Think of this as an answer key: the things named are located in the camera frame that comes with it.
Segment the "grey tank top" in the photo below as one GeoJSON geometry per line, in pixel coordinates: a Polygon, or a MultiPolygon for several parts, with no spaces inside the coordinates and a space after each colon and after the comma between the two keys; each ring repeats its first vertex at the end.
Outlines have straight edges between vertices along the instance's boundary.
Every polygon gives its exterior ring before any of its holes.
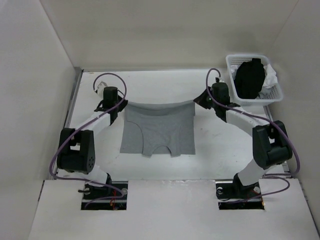
{"type": "Polygon", "coordinates": [[[191,100],[167,104],[130,102],[124,111],[120,152],[195,155],[195,103],[191,100]]]}

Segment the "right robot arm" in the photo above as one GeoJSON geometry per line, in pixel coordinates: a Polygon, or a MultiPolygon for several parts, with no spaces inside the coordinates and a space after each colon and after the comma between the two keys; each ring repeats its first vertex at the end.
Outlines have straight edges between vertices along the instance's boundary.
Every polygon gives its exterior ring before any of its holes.
{"type": "Polygon", "coordinates": [[[287,131],[283,122],[271,121],[263,124],[260,116],[245,111],[231,102],[228,85],[216,82],[194,100],[204,109],[214,109],[215,115],[227,124],[234,125],[252,138],[253,159],[236,173],[231,183],[216,184],[219,200],[255,199],[260,197],[259,179],[274,166],[289,160],[293,151],[287,142],[287,131]]]}

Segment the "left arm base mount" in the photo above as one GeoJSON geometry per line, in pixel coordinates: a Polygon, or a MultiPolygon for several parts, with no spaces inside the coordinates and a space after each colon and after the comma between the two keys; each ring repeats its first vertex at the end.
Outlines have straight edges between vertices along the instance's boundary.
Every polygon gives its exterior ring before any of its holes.
{"type": "Polygon", "coordinates": [[[115,181],[112,185],[120,189],[119,191],[112,188],[92,186],[85,184],[83,189],[78,192],[82,194],[81,210],[93,211],[124,211],[127,209],[128,198],[128,181],[115,181]]]}

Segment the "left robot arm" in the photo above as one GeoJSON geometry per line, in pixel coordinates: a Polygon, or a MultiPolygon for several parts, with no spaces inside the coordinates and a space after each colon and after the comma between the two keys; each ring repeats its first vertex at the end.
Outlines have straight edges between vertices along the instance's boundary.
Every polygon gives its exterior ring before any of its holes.
{"type": "Polygon", "coordinates": [[[107,86],[102,91],[102,100],[93,114],[78,128],[63,128],[60,133],[56,158],[57,168],[62,171],[59,180],[78,180],[95,187],[100,199],[112,195],[111,176],[96,164],[95,138],[111,126],[128,101],[119,96],[115,86],[107,86]]]}

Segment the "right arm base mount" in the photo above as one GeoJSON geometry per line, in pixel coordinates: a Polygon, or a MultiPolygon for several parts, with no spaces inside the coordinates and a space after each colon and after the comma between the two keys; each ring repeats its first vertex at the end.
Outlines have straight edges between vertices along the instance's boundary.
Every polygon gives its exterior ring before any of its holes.
{"type": "Polygon", "coordinates": [[[236,188],[231,182],[215,183],[219,210],[264,210],[259,183],[236,188]]]}

